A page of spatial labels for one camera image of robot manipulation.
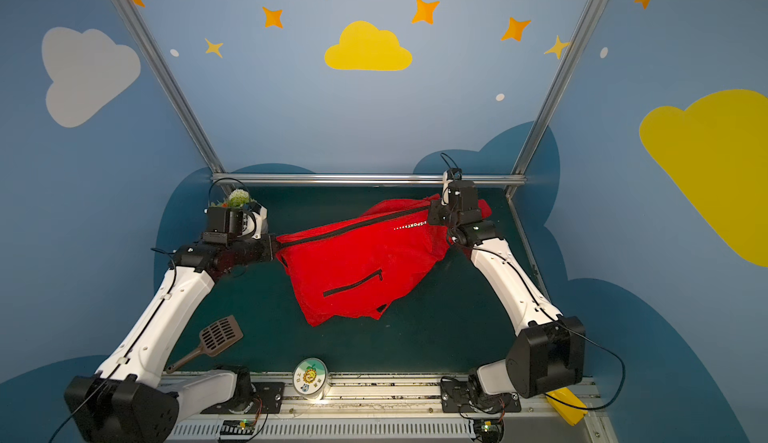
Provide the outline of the red zip jacket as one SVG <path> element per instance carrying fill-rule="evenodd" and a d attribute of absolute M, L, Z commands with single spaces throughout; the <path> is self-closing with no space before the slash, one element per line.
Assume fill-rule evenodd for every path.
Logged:
<path fill-rule="evenodd" d="M 447 228 L 428 223 L 439 200 L 385 200 L 358 218 L 279 236 L 276 258 L 307 323 L 378 320 L 408 295 L 451 247 Z"/>

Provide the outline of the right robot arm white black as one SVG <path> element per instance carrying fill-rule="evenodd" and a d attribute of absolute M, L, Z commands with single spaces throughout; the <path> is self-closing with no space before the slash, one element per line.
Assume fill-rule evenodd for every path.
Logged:
<path fill-rule="evenodd" d="M 476 369 L 480 394 L 530 398 L 581 382 L 583 324 L 576 317 L 564 317 L 534 285 L 507 240 L 482 215 L 475 184 L 445 172 L 440 199 L 430 204 L 428 223 L 447 229 L 448 240 L 489 282 L 515 331 L 504 359 Z"/>

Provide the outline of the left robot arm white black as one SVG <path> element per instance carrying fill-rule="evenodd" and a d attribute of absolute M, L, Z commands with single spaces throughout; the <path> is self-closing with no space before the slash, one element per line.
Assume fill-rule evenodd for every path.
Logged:
<path fill-rule="evenodd" d="M 211 206 L 200 241 L 180 247 L 155 296 L 94 375 L 64 392 L 87 442 L 163 442 L 177 422 L 220 405 L 249 410 L 255 391 L 242 369 L 218 369 L 166 389 L 159 384 L 172 349 L 214 285 L 233 268 L 273 259 L 267 210 L 256 202 Z"/>

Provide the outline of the potted plant white pot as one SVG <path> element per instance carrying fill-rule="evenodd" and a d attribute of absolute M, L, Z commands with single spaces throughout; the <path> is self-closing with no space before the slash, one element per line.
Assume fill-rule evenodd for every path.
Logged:
<path fill-rule="evenodd" d="M 220 202 L 213 202 L 209 207 L 242 208 L 254 202 L 254 199 L 244 189 L 235 189 Z"/>

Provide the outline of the round green white tape roll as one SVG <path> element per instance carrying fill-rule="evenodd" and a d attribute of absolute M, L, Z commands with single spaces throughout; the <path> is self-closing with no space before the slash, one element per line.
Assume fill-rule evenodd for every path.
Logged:
<path fill-rule="evenodd" d="M 293 372 L 293 387 L 296 392 L 308 400 L 323 399 L 330 381 L 326 364 L 319 358 L 302 360 Z"/>

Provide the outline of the left small circuit board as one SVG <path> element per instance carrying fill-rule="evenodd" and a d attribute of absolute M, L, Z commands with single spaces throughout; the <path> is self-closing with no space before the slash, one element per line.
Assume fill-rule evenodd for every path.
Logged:
<path fill-rule="evenodd" d="M 253 419 L 224 420 L 217 439 L 223 441 L 249 441 L 256 433 L 257 425 Z"/>

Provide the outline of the small circuit board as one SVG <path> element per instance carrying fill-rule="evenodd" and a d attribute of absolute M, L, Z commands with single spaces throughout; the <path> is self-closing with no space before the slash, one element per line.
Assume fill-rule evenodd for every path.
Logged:
<path fill-rule="evenodd" d="M 500 443 L 504 437 L 504 424 L 501 420 L 474 419 L 471 440 L 478 443 Z"/>
<path fill-rule="evenodd" d="M 256 433 L 257 425 L 253 419 L 224 420 L 217 439 L 223 441 L 249 441 Z"/>

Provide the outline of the right small circuit board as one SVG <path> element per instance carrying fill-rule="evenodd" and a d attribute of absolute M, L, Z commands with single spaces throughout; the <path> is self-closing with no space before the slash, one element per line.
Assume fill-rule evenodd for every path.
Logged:
<path fill-rule="evenodd" d="M 500 443 L 504 437 L 504 424 L 501 420 L 474 419 L 471 440 L 478 443 Z"/>

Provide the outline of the aluminium frame back rail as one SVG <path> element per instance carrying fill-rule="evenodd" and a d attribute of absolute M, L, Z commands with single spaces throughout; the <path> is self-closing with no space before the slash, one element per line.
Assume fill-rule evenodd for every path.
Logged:
<path fill-rule="evenodd" d="M 247 185 L 283 186 L 439 186 L 442 175 L 417 174 L 299 174 L 299 173 L 214 173 L 213 180 L 229 178 Z"/>

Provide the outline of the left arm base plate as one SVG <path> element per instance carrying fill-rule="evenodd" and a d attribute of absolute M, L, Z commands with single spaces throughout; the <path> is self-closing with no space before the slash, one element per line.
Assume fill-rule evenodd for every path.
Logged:
<path fill-rule="evenodd" d="M 282 382 L 252 381 L 248 394 L 236 393 L 230 400 L 212 405 L 203 414 L 256 415 L 278 414 L 284 401 L 285 384 Z"/>

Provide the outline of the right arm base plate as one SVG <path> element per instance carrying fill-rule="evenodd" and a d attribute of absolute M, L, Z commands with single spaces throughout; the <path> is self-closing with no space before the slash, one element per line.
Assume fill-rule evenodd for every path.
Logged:
<path fill-rule="evenodd" d="M 517 393 L 487 395 L 481 391 L 479 383 L 472 378 L 459 380 L 455 377 L 443 376 L 438 386 L 443 413 L 501 415 L 522 411 Z"/>

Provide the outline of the aluminium frame right post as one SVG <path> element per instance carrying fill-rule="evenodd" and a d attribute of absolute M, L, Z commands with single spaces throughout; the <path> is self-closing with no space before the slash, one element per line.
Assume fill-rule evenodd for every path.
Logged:
<path fill-rule="evenodd" d="M 555 115 L 557 107 L 566 92 L 578 62 L 604 13 L 608 1 L 587 0 L 577 21 L 574 33 L 571 35 L 571 44 L 566 47 L 565 54 L 560 58 L 560 63 L 543 104 L 516 158 L 511 172 L 511 176 L 515 180 L 523 180 L 525 178 L 535 152 Z"/>

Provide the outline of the aluminium frame post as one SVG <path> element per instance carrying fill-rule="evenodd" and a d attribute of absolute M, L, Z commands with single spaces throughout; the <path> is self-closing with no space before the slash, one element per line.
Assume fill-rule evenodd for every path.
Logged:
<path fill-rule="evenodd" d="M 118 15 L 141 50 L 154 76 L 180 118 L 187 133 L 213 173 L 226 173 L 223 163 L 195 115 L 191 104 L 172 74 L 164 53 L 133 0 L 110 0 Z"/>
<path fill-rule="evenodd" d="M 608 1 L 587 0 L 577 21 L 574 33 L 571 35 L 571 44 L 566 47 L 565 54 L 560 58 L 560 63 L 543 104 L 516 158 L 511 172 L 511 176 L 515 180 L 523 180 L 525 178 L 535 152 L 555 115 L 557 107 L 566 92 L 578 62 L 604 13 Z"/>

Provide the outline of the aluminium frame left post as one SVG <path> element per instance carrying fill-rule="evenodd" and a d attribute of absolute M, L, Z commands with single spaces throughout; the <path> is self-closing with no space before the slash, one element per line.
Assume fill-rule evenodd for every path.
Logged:
<path fill-rule="evenodd" d="M 223 163 L 195 115 L 191 104 L 172 74 L 164 53 L 133 0 L 110 0 L 118 15 L 141 50 L 154 76 L 180 118 L 187 133 L 213 173 L 226 173 Z"/>

